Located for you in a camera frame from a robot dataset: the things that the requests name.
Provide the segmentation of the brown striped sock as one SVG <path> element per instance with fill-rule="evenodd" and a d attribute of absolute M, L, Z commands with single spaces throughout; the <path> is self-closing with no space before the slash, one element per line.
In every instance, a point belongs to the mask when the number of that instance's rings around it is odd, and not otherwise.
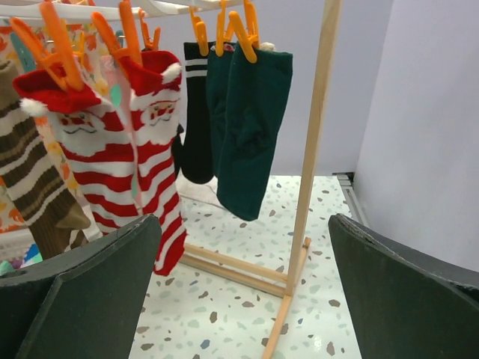
<path fill-rule="evenodd" d="M 91 225 L 52 163 L 34 118 L 13 88 L 15 65 L 1 62 L 1 178 L 42 258 L 88 243 Z"/>

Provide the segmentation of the white round sock hanger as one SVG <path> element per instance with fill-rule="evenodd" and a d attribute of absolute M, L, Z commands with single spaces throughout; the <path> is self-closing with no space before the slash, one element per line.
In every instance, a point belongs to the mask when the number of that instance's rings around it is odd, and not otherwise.
<path fill-rule="evenodd" d="M 42 22 L 40 3 L 42 1 L 25 1 L 25 4 L 18 4 L 15 1 L 1 1 L 1 18 L 19 17 L 30 22 L 37 20 Z M 196 8 L 197 11 L 204 12 L 220 10 L 222 5 L 234 7 L 241 4 L 242 1 L 132 1 L 132 13 L 135 17 L 138 16 L 140 10 L 143 10 L 147 17 L 176 16 L 187 14 L 190 8 Z M 74 23 L 90 20 L 93 12 L 101 13 L 108 21 L 120 20 L 117 4 L 106 7 L 54 2 L 53 7 L 62 19 Z"/>

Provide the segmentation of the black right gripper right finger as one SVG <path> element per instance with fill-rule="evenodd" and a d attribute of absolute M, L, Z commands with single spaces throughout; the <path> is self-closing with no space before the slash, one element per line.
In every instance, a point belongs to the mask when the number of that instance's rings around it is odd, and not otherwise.
<path fill-rule="evenodd" d="M 477 358 L 478 273 L 384 237 L 345 215 L 328 222 L 363 358 Z"/>

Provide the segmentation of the red white striped sock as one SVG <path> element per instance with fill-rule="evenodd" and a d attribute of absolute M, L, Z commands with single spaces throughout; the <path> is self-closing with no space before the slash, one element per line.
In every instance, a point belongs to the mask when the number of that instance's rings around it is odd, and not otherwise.
<path fill-rule="evenodd" d="M 131 87 L 129 109 L 143 213 L 155 215 L 162 231 L 153 272 L 168 276 L 184 253 L 187 235 L 172 153 L 183 68 L 178 58 L 165 50 L 142 52 L 140 64 L 130 58 L 122 59 L 121 64 Z"/>

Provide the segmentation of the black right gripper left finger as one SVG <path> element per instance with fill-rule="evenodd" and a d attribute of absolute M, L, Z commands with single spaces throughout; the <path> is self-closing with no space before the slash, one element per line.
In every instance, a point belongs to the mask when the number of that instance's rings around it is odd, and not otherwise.
<path fill-rule="evenodd" d="M 146 215 L 2 275 L 1 357 L 129 357 L 161 236 Z"/>

